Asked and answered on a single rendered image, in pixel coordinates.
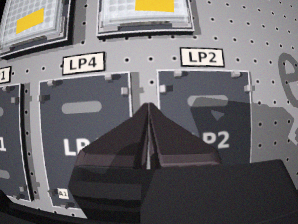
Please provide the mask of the white microplate lid with yellow tape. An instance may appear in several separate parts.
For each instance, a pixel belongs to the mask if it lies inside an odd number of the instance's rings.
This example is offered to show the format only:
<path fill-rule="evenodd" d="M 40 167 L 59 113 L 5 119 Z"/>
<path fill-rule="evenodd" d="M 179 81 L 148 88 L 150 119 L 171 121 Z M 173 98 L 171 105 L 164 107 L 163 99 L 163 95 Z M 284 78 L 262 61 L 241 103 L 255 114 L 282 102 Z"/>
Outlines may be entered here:
<path fill-rule="evenodd" d="M 187 18 L 186 0 L 102 0 L 102 24 Z"/>

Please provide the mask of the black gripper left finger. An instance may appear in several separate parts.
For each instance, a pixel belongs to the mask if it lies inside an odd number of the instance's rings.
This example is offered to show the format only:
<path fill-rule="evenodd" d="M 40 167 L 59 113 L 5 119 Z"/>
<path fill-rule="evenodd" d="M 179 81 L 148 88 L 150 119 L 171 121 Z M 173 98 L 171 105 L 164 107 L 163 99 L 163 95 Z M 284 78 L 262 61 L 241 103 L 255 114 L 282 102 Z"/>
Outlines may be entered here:
<path fill-rule="evenodd" d="M 74 167 L 98 165 L 147 169 L 148 140 L 148 103 L 143 103 L 132 117 L 82 148 Z"/>

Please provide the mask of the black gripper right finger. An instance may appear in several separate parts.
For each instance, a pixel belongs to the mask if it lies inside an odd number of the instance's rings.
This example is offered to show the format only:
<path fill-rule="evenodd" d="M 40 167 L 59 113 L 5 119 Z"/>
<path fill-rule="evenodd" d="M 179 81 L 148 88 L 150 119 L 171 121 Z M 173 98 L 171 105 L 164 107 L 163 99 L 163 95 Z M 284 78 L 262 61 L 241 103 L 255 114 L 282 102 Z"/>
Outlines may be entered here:
<path fill-rule="evenodd" d="M 216 148 L 167 118 L 152 102 L 149 126 L 150 169 L 223 166 Z"/>

